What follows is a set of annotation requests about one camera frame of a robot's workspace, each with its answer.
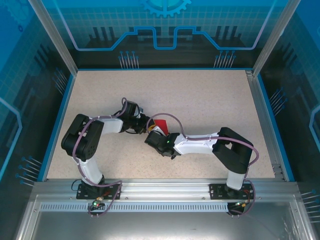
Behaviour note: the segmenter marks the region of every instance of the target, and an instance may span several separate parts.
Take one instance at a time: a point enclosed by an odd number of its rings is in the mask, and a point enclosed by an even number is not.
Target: blue acrylic panel
[[[15,239],[70,72],[27,0],[0,1],[0,236]]]
[[[138,52],[144,68],[169,68],[167,58],[174,68],[216,68],[220,51],[237,51],[233,67],[250,68],[286,3],[44,1],[79,68],[121,68],[120,51]]]
[[[319,1],[300,2],[261,71],[288,161],[302,193],[320,191],[319,9]]]

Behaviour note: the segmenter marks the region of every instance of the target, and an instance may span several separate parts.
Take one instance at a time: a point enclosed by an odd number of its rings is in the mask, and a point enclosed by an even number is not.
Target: robotic arm
[[[150,131],[145,143],[162,156],[171,157],[171,159],[184,154],[214,154],[228,169],[226,185],[231,189],[240,190],[248,170],[252,150],[237,142],[214,139],[217,137],[239,140],[253,146],[251,142],[228,127],[222,127],[219,132],[209,135],[185,137],[181,133],[165,135],[161,128],[156,126]]]
[[[85,185],[87,192],[89,192],[91,196],[94,196],[94,198],[101,196],[104,191],[102,188],[91,184],[103,185],[105,182],[105,178],[100,172],[94,157],[101,136],[109,133],[127,132],[130,134],[142,134],[146,132],[147,122],[150,118],[143,113],[143,109],[135,102],[126,101],[126,103],[126,107],[123,104],[122,109],[114,114],[115,116],[117,113],[124,111],[120,116],[99,118],[93,121],[85,131],[76,148],[75,155],[80,160],[77,164],[86,176],[86,179],[84,177],[82,178],[82,183]],[[64,135],[61,147],[69,156],[73,156],[73,149],[80,132],[89,121],[90,118],[88,116],[78,114]]]
[[[143,114],[143,109],[135,102],[127,101],[126,107],[123,104],[122,110],[117,113],[119,112],[123,113],[118,117],[99,118],[93,121],[75,150],[75,155],[80,160],[77,164],[86,176],[82,178],[82,183],[88,188],[88,192],[94,193],[95,196],[100,196],[102,190],[90,182],[95,185],[103,185],[105,181],[94,158],[100,137],[108,133],[142,134],[147,131],[148,122],[151,126],[155,124],[150,117]],[[73,149],[80,132],[89,121],[88,116],[78,114],[63,137],[61,147],[69,156],[73,156]],[[223,137],[242,143],[221,139]],[[178,132],[166,135],[159,126],[155,126],[145,140],[145,143],[153,147],[159,154],[172,159],[190,153],[214,154],[228,169],[226,185],[234,190],[241,189],[252,154],[250,146],[245,146],[243,142],[253,146],[251,142],[227,127],[222,127],[219,132],[208,135],[184,135]]]

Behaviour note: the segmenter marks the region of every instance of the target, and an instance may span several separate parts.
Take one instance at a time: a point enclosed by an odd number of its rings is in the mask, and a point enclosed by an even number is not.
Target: wire
[[[250,203],[250,192],[248,190],[244,190],[244,192],[246,193],[246,195],[248,196],[248,201]]]
[[[176,116],[174,116],[174,115],[172,115],[172,114],[170,114],[170,113],[162,112],[162,113],[157,113],[157,114],[151,116],[150,119],[149,119],[149,120],[147,121],[147,123],[146,123],[146,132],[147,132],[147,133],[150,132],[149,129],[148,129],[148,128],[149,128],[150,121],[151,121],[152,119],[154,119],[155,117],[161,116],[161,115],[165,115],[165,116],[169,116],[169,117],[171,117],[171,118],[174,118],[174,119],[178,122],[178,124],[179,124],[179,126],[180,126],[181,134],[182,134],[187,140],[192,140],[192,141],[226,140],[226,141],[230,141],[230,142],[242,144],[242,145],[246,146],[247,148],[250,148],[252,151],[254,151],[255,154],[256,154],[255,159],[253,159],[253,161],[249,162],[248,169],[247,169],[247,171],[246,171],[246,173],[245,173],[245,175],[244,175],[244,178],[246,178],[247,175],[248,175],[249,167],[250,167],[252,164],[254,164],[254,163],[259,159],[259,152],[258,152],[258,150],[257,150],[256,148],[254,148],[252,145],[250,145],[250,144],[248,144],[248,143],[246,143],[246,142],[244,142],[244,141],[238,140],[238,139],[234,139],[234,138],[231,138],[231,137],[224,137],[224,136],[188,137],[188,136],[185,134],[184,127],[182,126],[182,123],[180,122],[180,120],[179,120]]]
[[[115,192],[115,194],[114,194],[114,196],[113,196],[113,198],[112,198],[109,206],[108,206],[102,213],[97,214],[97,215],[96,215],[97,217],[103,216],[103,215],[105,215],[105,214],[109,211],[109,209],[111,208],[112,204],[114,203],[114,201],[115,201],[118,193],[120,192],[121,186],[122,186],[122,183],[118,186],[118,189],[116,190],[116,192]],[[90,206],[88,207],[88,214],[90,214],[91,217],[92,217],[93,214],[92,214],[91,208],[92,208],[92,205],[90,205]]]
[[[127,134],[139,134],[139,133],[137,133],[137,132],[131,132],[131,131],[127,131],[127,130],[125,130],[125,132],[126,132]]]
[[[121,187],[122,187],[122,183],[123,183],[123,182],[122,182],[122,180],[119,180],[119,181],[115,181],[115,182],[113,182],[113,183],[102,184],[102,185],[99,185],[99,184],[96,184],[96,183],[92,182],[90,179],[88,179],[88,177],[87,177],[87,176],[85,175],[85,173],[82,171],[81,166],[80,166],[80,160],[79,160],[79,159],[77,158],[77,156],[76,156],[76,150],[77,150],[77,148],[78,148],[78,145],[79,145],[79,143],[80,143],[81,138],[84,136],[86,130],[88,129],[88,127],[90,126],[91,123],[93,123],[94,121],[96,121],[96,120],[98,120],[98,119],[112,119],[112,118],[117,118],[117,117],[121,116],[121,115],[126,111],[127,106],[128,106],[128,101],[127,101],[127,99],[126,99],[125,97],[123,97],[122,100],[121,100],[121,103],[122,103],[122,106],[124,105],[124,107],[123,107],[123,109],[122,109],[121,112],[116,113],[115,115],[110,115],[110,116],[96,116],[96,117],[93,117],[92,119],[90,119],[90,120],[86,123],[86,125],[84,126],[84,128],[82,129],[81,133],[79,134],[79,136],[78,136],[78,138],[77,138],[77,140],[76,140],[76,142],[75,142],[75,144],[74,144],[73,150],[72,150],[72,157],[73,157],[73,159],[75,160],[75,162],[76,162],[76,164],[77,164],[77,166],[78,166],[78,170],[79,170],[81,176],[82,176],[89,184],[91,184],[92,186],[96,186],[96,187],[98,187],[98,188],[106,188],[106,187],[111,187],[111,186],[114,186],[114,185],[116,185],[116,184],[119,184],[119,187],[118,187],[117,191],[115,192],[114,197],[113,197],[113,199],[112,199],[109,207],[108,207],[103,213],[101,213],[100,216],[106,214],[107,211],[111,208],[111,205],[112,205],[113,202],[115,201],[115,199],[116,199],[116,197],[117,197],[117,195],[118,195],[118,193],[119,193],[119,191],[120,191],[120,189],[121,189]]]
[[[74,190],[74,189],[73,189],[73,186],[74,186],[74,184],[76,183],[76,181],[81,181],[81,179],[76,179],[76,180],[73,181],[73,183],[71,184],[71,190],[72,190],[72,191],[78,191],[78,190]]]

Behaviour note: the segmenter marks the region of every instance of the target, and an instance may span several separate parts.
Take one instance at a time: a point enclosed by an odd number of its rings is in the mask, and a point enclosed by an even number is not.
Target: black mounting plate
[[[112,200],[113,197],[115,196],[115,193],[117,192],[117,189],[120,184],[115,184],[113,186],[108,186],[108,187],[102,187],[103,188],[103,193],[110,192],[108,195],[104,196],[104,200]],[[117,196],[115,197],[115,200],[120,199],[120,194],[118,193]],[[76,192],[76,199],[81,199],[81,200],[94,200],[98,197],[101,197],[98,193],[97,194],[88,194],[85,186],[80,183]]]
[[[242,185],[242,188],[237,190],[232,190],[229,188],[232,194],[228,194],[225,189],[226,184],[209,184],[209,193],[211,200],[247,200],[248,195],[244,192],[244,190],[248,190],[250,192],[250,199],[254,199],[253,188],[250,183],[245,183]]]

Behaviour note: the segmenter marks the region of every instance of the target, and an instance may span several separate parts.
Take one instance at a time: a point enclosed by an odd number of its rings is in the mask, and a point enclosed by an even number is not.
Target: speckled work surface
[[[48,179],[79,178],[78,169],[61,148],[61,140],[79,113],[95,117],[120,110],[121,98],[136,102],[147,116],[174,114],[188,135],[229,127],[251,141],[260,158],[249,178],[274,178],[255,104],[244,70],[79,71],[72,89]],[[170,132],[180,132],[165,117]],[[144,143],[147,135],[112,133],[99,142],[97,158],[106,178],[226,178],[227,169],[214,155],[162,157]]]

